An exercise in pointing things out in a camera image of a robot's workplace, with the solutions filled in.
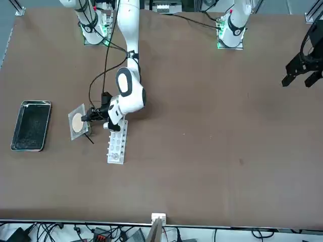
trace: table surface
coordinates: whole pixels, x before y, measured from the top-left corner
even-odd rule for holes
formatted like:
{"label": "table surface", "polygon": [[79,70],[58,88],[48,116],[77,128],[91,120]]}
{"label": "table surface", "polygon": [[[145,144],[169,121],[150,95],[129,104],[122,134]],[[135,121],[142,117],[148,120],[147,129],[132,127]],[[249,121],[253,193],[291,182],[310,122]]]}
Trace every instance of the table surface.
{"label": "table surface", "polygon": [[[83,46],[72,10],[28,9],[0,72],[0,217],[148,223],[163,212],[168,224],[323,228],[323,83],[281,86],[308,27],[303,16],[252,15],[245,49],[218,50],[214,30],[141,11],[147,105],[127,116],[126,163],[114,165],[109,131],[96,123],[94,145],[72,142],[67,116],[88,107],[106,48]],[[119,30],[114,42],[125,46]],[[111,49],[108,66],[123,58]],[[42,152],[10,150],[26,99],[52,102]]]}

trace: metal tray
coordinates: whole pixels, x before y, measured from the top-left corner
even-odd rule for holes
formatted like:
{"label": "metal tray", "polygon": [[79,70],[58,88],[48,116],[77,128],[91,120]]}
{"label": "metal tray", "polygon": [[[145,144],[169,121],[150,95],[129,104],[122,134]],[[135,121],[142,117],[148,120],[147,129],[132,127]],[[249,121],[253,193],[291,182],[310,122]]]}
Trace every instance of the metal tray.
{"label": "metal tray", "polygon": [[50,111],[49,101],[23,101],[17,117],[11,150],[41,151],[45,144]]}

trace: robot mount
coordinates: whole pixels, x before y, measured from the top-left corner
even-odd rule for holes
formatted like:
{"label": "robot mount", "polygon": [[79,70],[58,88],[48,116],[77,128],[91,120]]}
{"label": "robot mount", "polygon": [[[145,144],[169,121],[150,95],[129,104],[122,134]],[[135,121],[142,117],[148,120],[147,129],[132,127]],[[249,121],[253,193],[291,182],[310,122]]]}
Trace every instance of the robot mount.
{"label": "robot mount", "polygon": [[242,49],[242,39],[251,11],[250,0],[235,0],[230,12],[220,18],[218,48]]}

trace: floor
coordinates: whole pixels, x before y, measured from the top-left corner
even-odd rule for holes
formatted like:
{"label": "floor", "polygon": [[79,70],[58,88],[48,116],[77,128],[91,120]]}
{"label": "floor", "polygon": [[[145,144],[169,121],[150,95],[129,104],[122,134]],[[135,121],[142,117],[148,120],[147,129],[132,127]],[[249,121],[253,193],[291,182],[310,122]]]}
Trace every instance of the floor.
{"label": "floor", "polygon": [[[0,239],[7,240],[11,234],[18,228],[21,227],[22,229],[26,229],[31,224],[6,224],[0,228]],[[87,241],[91,241],[93,238],[93,234],[91,231],[86,228],[84,225],[77,225],[77,227],[80,228],[80,236],[82,239],[88,239]],[[102,229],[109,230],[110,228],[108,226],[98,226]],[[122,230],[126,231],[130,227],[123,227]],[[135,227],[129,230],[127,233],[128,238],[134,234],[139,227]],[[142,227],[141,228],[143,235],[145,238],[147,238],[149,234],[149,227]],[[186,242],[195,242],[195,241],[202,241],[202,242],[261,242],[260,239],[257,239],[252,236],[250,231],[232,231],[232,230],[221,230],[218,229],[216,233],[216,239],[214,239],[214,232],[215,229],[199,229],[199,228],[179,228],[181,239],[183,242],[187,239]],[[43,232],[43,229],[41,228],[39,230],[39,234]],[[172,242],[176,241],[177,239],[177,231],[175,228],[172,227],[165,227],[165,232],[167,234],[167,237],[165,236],[165,233],[161,236],[162,242]],[[262,232],[263,236],[270,235],[270,232]],[[53,230],[51,233],[54,241],[64,241],[64,242],[70,242],[70,241],[76,241],[79,240],[79,236],[77,235],[76,231],[74,230],[74,225],[64,225],[63,229],[59,229],[58,227]],[[37,227],[33,229],[29,234],[31,241],[37,241]],[[39,241],[43,241],[45,237],[45,234],[40,237]],[[276,232],[272,237],[270,238],[264,238],[264,242],[292,242],[292,241],[307,241],[307,242],[319,242],[323,241],[322,235],[313,235],[313,234],[295,234],[295,233],[283,233],[283,232]]]}
{"label": "floor", "polygon": [[[261,14],[301,14],[303,15],[315,0],[264,0],[259,13]],[[233,4],[234,0],[220,0],[215,8],[212,8],[211,12],[224,12]],[[40,7],[62,7],[59,0],[20,0],[21,5],[28,8]],[[12,7],[8,0],[0,0],[0,57],[4,56],[6,46],[10,32],[14,25],[16,10]],[[18,227],[27,228],[27,224],[7,224],[0,228],[0,239],[8,239],[10,235]],[[91,238],[91,232],[85,227],[81,227],[81,237]],[[145,236],[149,233],[149,228],[142,228]],[[176,230],[167,228],[168,240],[163,236],[162,241],[173,241],[176,239]],[[129,231],[129,235],[134,233],[136,229]],[[194,238],[197,241],[215,241],[214,229],[192,229],[181,228],[182,239]],[[31,233],[33,241],[36,241],[36,233]],[[53,232],[53,237],[57,241],[73,241],[79,239],[72,225],[67,225],[63,230],[56,229]],[[217,241],[261,241],[252,236],[249,231],[232,231],[232,230],[218,230]],[[307,235],[307,234],[294,234],[294,233],[275,233],[271,238],[265,239],[265,241],[323,241],[323,236],[320,235]]]}

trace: tray rim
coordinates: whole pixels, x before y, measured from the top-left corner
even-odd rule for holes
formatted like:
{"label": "tray rim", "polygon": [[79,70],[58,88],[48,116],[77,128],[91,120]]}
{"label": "tray rim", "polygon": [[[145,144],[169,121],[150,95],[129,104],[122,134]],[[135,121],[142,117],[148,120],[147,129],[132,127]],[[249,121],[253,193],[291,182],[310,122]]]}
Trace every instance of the tray rim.
{"label": "tray rim", "polygon": [[[47,105],[47,106],[49,106],[49,111],[48,111],[48,116],[47,116],[47,121],[46,121],[46,127],[45,127],[45,135],[44,135],[44,139],[42,141],[42,145],[41,145],[41,148],[40,149],[17,149],[16,148],[16,145],[14,145],[14,141],[16,141],[17,134],[19,132],[19,131],[17,131],[18,121],[19,121],[19,118],[21,118],[22,115],[23,115],[22,108],[26,104],[31,104],[31,105],[40,104],[40,105]],[[48,122],[49,122],[49,118],[50,118],[50,112],[51,112],[51,102],[50,101],[47,101],[47,100],[24,100],[24,101],[22,101],[22,103],[20,104],[20,107],[19,107],[19,111],[18,111],[18,115],[17,115],[17,119],[16,119],[16,124],[15,124],[15,129],[14,129],[14,135],[12,137],[11,144],[10,144],[10,149],[12,151],[31,151],[31,152],[35,152],[35,151],[38,152],[38,151],[43,150],[44,143],[45,143],[45,139],[46,139],[46,135],[47,135],[47,128],[48,128]]]}

